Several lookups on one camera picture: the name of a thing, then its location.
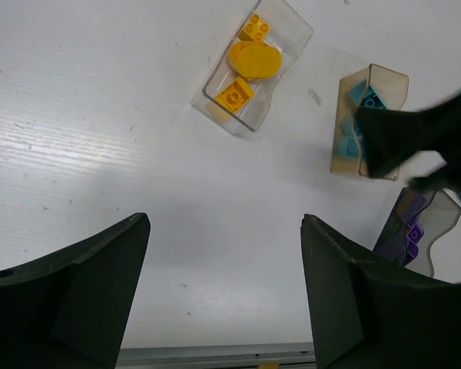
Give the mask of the purple small lego brick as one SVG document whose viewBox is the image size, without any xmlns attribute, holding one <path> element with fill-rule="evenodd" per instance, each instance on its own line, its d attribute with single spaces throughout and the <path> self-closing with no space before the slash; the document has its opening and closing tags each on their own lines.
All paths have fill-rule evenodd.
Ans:
<svg viewBox="0 0 461 369">
<path fill-rule="evenodd" d="M 410 244 L 418 245 L 423 238 L 425 231 L 422 225 L 417 221 L 413 223 L 406 234 L 406 239 Z"/>
</svg>

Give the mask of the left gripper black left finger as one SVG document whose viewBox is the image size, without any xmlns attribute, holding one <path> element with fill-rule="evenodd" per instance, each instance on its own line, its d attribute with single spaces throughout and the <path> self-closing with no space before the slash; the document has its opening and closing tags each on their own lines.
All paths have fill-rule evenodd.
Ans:
<svg viewBox="0 0 461 369">
<path fill-rule="evenodd" d="M 0 368 L 113 368 L 150 234 L 145 213 L 0 271 Z"/>
</svg>

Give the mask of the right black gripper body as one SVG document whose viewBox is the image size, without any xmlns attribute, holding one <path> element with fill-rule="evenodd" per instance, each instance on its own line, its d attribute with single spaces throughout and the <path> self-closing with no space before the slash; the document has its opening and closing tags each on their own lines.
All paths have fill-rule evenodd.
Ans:
<svg viewBox="0 0 461 369">
<path fill-rule="evenodd" d="M 410 188 L 416 191 L 438 191 L 449 189 L 461 201 L 461 154 L 443 155 L 445 164 L 424 177 L 411 178 Z"/>
</svg>

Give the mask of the purple oval lego piece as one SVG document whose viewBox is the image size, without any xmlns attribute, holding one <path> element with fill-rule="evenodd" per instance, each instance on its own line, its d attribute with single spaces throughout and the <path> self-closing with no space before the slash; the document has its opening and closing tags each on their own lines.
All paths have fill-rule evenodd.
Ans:
<svg viewBox="0 0 461 369">
<path fill-rule="evenodd" d="M 413 261 L 418 256 L 418 254 L 418 246 L 412 241 L 408 241 L 402 253 L 400 264 L 406 267 L 411 261 Z"/>
</svg>

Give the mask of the teal small lego brick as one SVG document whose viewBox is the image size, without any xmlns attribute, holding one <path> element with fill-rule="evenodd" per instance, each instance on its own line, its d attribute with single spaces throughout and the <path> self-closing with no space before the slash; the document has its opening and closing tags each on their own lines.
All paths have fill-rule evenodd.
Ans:
<svg viewBox="0 0 461 369">
<path fill-rule="evenodd" d="M 363 140 L 356 141 L 353 136 L 343 136 L 337 143 L 337 155 L 342 158 L 365 159 Z"/>
</svg>

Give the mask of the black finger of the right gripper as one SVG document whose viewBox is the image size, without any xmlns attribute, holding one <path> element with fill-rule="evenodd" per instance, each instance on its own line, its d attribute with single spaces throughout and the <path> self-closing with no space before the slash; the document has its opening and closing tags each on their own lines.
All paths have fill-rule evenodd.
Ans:
<svg viewBox="0 0 461 369">
<path fill-rule="evenodd" d="M 360 107 L 355 120 L 371 178 L 389 174 L 418 152 L 436 151 L 446 164 L 431 175 L 461 179 L 461 91 L 420 111 Z"/>
</svg>

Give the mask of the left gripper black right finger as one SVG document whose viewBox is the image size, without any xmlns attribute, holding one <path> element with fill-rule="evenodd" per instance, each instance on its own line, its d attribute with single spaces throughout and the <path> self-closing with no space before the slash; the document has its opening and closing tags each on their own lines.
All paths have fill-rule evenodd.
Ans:
<svg viewBox="0 0 461 369">
<path fill-rule="evenodd" d="M 300 239 L 319 368 L 461 368 L 461 283 L 397 266 L 314 215 Z"/>
</svg>

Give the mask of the teal long lego brick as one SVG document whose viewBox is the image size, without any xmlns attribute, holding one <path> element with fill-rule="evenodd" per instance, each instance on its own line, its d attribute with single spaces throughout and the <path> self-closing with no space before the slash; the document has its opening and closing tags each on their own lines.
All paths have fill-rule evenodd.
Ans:
<svg viewBox="0 0 461 369">
<path fill-rule="evenodd" d="M 387 110 L 387 107 L 385 106 L 382 98 L 371 86 L 369 86 L 366 90 L 360 105 L 366 108 L 378 108 Z"/>
</svg>

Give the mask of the yellow oval printed lego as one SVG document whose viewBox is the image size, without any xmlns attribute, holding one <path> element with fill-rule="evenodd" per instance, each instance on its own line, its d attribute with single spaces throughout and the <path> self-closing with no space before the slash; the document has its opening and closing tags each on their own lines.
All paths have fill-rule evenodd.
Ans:
<svg viewBox="0 0 461 369">
<path fill-rule="evenodd" d="M 227 61 L 243 78 L 264 79 L 278 73 L 282 58 L 277 48 L 265 42 L 239 41 L 230 47 Z"/>
</svg>

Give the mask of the small yellow lego brick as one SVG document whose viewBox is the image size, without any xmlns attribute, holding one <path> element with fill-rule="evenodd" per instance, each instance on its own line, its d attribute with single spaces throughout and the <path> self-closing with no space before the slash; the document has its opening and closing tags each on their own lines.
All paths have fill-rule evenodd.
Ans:
<svg viewBox="0 0 461 369">
<path fill-rule="evenodd" d="M 253 13 L 238 32 L 237 37 L 245 42 L 263 42 L 269 31 L 268 23 L 257 13 Z"/>
</svg>

